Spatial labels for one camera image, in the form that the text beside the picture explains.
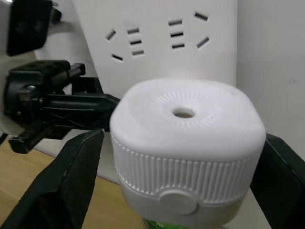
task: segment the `white wall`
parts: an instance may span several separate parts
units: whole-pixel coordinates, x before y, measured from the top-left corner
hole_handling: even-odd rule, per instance
[[[238,0],[237,87],[305,160],[305,0]]]

